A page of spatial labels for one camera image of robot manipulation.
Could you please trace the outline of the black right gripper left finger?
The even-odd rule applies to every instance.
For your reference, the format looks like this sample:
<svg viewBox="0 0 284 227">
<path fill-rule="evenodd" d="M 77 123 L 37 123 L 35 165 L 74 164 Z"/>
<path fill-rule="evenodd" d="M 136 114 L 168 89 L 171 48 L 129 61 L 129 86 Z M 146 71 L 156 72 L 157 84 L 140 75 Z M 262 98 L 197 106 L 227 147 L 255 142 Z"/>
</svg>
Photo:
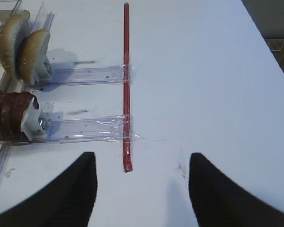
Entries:
<svg viewBox="0 0 284 227">
<path fill-rule="evenodd" d="M 0 214 L 0 227 L 86 227 L 95 205 L 96 157 L 82 153 L 44 188 Z"/>
</svg>

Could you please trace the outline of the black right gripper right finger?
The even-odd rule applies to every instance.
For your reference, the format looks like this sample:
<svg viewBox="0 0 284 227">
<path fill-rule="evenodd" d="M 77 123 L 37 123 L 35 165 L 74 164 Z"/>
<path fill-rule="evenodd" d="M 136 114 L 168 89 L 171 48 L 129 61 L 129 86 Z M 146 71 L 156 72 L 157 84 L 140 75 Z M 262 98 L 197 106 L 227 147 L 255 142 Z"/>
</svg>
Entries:
<svg viewBox="0 0 284 227">
<path fill-rule="evenodd" d="M 241 188 L 203 154 L 190 157 L 189 195 L 201 227 L 284 227 L 284 213 Z"/>
</svg>

